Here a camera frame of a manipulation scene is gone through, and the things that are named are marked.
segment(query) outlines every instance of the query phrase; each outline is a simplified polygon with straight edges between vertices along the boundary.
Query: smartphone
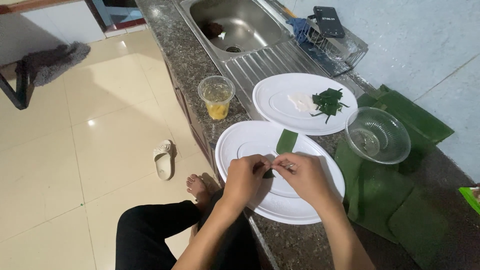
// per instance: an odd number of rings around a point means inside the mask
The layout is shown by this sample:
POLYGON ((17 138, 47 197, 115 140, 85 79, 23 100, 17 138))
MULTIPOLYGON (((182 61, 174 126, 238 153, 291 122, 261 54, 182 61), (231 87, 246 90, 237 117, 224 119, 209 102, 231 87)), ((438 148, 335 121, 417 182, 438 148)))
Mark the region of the smartphone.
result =
POLYGON ((323 37, 344 37, 342 24, 338 19, 335 8, 314 7, 313 14, 317 18, 317 25, 323 37))

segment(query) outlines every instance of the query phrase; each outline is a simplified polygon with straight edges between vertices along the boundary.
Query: hand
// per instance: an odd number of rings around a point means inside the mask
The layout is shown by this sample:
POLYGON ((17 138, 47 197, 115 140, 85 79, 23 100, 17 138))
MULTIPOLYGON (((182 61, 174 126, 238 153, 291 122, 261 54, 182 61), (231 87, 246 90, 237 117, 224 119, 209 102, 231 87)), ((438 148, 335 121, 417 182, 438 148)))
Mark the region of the hand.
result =
POLYGON ((232 160, 228 168, 222 202, 241 212, 257 193, 262 176, 271 165, 266 157, 258 154, 232 160))
POLYGON ((293 187, 302 199, 312 206, 319 199, 335 197, 318 157, 284 153, 275 158, 272 168, 293 187))

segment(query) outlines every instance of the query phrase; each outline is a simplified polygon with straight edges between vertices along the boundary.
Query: wooden cabinet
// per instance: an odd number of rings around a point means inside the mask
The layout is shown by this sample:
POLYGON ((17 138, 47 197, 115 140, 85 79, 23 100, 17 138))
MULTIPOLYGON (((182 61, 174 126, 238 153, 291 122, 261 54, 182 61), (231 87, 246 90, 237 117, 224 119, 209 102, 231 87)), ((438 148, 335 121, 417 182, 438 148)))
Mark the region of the wooden cabinet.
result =
POLYGON ((203 130, 200 126, 200 123, 198 122, 190 106, 187 104, 187 102, 185 102, 185 97, 180 91, 180 88, 178 87, 178 84, 175 81, 175 78, 172 77, 168 64, 165 63, 165 65, 167 66, 168 75, 170 76, 170 81, 172 82, 173 89, 175 91, 175 96, 177 97, 177 101, 180 104, 183 114, 185 114, 185 117, 187 118, 188 123, 190 125, 190 132, 192 133, 193 137, 195 138, 195 141, 197 142, 198 146, 200 147, 206 159, 208 160, 208 163, 210 163, 210 166, 212 167, 216 176, 218 177, 219 180, 221 180, 220 183, 223 183, 223 180, 221 179, 221 176, 218 172, 218 168, 215 162, 215 145, 213 146, 210 145, 208 140, 205 138, 203 130))

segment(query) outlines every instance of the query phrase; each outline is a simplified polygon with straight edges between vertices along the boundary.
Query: yellow food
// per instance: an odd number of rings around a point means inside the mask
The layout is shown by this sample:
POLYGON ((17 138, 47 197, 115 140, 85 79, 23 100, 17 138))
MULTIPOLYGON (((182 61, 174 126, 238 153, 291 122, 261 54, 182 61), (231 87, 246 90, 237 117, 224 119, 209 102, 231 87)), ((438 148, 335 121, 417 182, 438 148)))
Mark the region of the yellow food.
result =
POLYGON ((219 104, 206 104, 207 111, 210 117, 216 120, 224 119, 228 114, 228 107, 230 102, 227 102, 224 105, 219 104))

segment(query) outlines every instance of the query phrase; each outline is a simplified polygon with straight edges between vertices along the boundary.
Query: stainless steel sink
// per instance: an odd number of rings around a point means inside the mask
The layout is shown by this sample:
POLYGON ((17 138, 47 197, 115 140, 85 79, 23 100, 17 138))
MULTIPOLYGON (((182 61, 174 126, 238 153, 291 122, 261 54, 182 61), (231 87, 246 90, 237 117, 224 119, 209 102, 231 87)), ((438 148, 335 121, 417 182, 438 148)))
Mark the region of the stainless steel sink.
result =
MULTIPOLYGON (((273 1, 269 3, 277 6, 269 6, 264 0, 172 1, 218 70, 235 84, 235 95, 253 120, 265 120, 252 102, 253 88, 261 80, 283 73, 326 76, 276 19, 287 20, 283 8, 273 1), (201 29, 209 23, 222 25, 224 38, 207 39, 201 29)), ((348 76, 335 80, 349 86, 357 96, 359 87, 348 76)))
POLYGON ((184 0, 180 3, 190 27, 204 47, 229 60, 250 51, 290 40, 290 32, 253 0, 184 0), (208 39, 201 29, 223 26, 224 37, 208 39))

